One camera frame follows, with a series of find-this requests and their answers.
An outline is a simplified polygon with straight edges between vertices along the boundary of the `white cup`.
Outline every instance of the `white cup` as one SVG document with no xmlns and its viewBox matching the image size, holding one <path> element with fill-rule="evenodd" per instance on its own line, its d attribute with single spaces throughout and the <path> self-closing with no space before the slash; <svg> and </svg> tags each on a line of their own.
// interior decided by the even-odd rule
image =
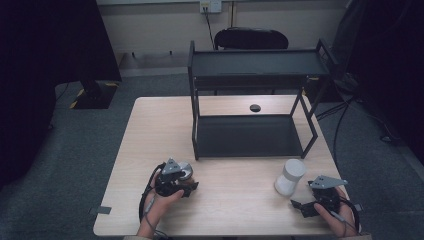
<svg viewBox="0 0 424 240">
<path fill-rule="evenodd" d="M 291 196 L 296 185 L 306 172 L 305 164 L 298 159 L 289 159 L 284 164 L 283 173 L 277 178 L 274 187 L 283 196 Z"/>
</svg>

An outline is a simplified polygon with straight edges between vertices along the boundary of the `gray carpet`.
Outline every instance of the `gray carpet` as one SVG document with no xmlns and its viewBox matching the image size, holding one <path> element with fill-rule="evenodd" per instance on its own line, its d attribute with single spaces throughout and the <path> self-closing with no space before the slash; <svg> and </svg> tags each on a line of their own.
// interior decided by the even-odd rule
<svg viewBox="0 0 424 240">
<path fill-rule="evenodd" d="M 58 96 L 65 87 L 57 87 Z M 186 74 L 124 78 L 109 109 L 69 109 L 80 88 L 69 84 L 57 101 L 53 129 L 29 173 L 0 192 L 1 240 L 101 239 L 88 211 L 101 203 L 135 99 L 189 95 Z M 332 106 L 322 103 L 317 113 Z M 353 102 L 336 145 L 349 195 L 365 207 L 363 229 L 374 239 L 424 239 L 424 182 L 403 151 L 380 141 L 382 128 L 367 114 Z M 340 115 L 319 122 L 331 150 Z"/>
</svg>

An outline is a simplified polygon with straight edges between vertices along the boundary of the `black curtain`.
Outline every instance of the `black curtain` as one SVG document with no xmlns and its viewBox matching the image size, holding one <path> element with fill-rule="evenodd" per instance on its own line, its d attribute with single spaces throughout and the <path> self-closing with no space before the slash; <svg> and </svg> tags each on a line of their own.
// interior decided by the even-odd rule
<svg viewBox="0 0 424 240">
<path fill-rule="evenodd" d="M 120 81 L 95 0 L 0 0 L 0 186 L 30 168 L 55 106 L 55 86 Z"/>
<path fill-rule="evenodd" d="M 424 162 L 424 2 L 369 1 L 348 71 Z"/>
</svg>

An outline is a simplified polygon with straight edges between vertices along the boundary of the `sleeve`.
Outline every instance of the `sleeve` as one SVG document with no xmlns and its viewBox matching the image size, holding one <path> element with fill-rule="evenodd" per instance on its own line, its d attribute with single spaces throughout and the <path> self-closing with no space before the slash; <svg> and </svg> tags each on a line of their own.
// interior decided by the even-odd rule
<svg viewBox="0 0 424 240">
<path fill-rule="evenodd" d="M 361 236 L 338 238 L 338 240 L 372 240 L 371 234 L 365 232 L 361 234 Z"/>
<path fill-rule="evenodd" d="M 139 236 L 125 236 L 123 240 L 151 240 L 150 238 L 139 237 Z"/>
</svg>

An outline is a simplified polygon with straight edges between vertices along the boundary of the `hand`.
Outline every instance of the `hand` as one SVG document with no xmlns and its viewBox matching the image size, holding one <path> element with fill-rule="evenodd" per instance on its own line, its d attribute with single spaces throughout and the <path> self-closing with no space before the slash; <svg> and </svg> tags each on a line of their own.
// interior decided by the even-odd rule
<svg viewBox="0 0 424 240">
<path fill-rule="evenodd" d="M 346 198 L 346 194 L 338 187 L 336 187 L 337 193 L 340 197 Z M 342 216 L 347 223 L 341 222 L 335 217 L 333 217 L 321 204 L 314 204 L 315 210 L 321 215 L 322 218 L 330 225 L 331 231 L 337 237 L 353 237 L 357 236 L 355 221 L 353 219 L 352 210 L 345 203 L 340 203 L 340 211 L 338 214 Z"/>
<path fill-rule="evenodd" d="M 147 195 L 146 201 L 144 203 L 145 210 L 153 197 L 155 198 L 149 212 L 145 214 L 140 223 L 140 227 L 137 232 L 137 236 L 140 237 L 153 239 L 154 230 L 156 229 L 156 226 L 158 225 L 162 216 L 168 211 L 171 205 L 181 199 L 184 194 L 184 190 L 179 190 L 168 197 L 162 197 L 158 195 L 155 191 L 155 180 L 158 176 L 159 173 L 157 172 L 153 177 L 153 181 L 150 183 L 150 186 L 153 189 Z"/>
</svg>

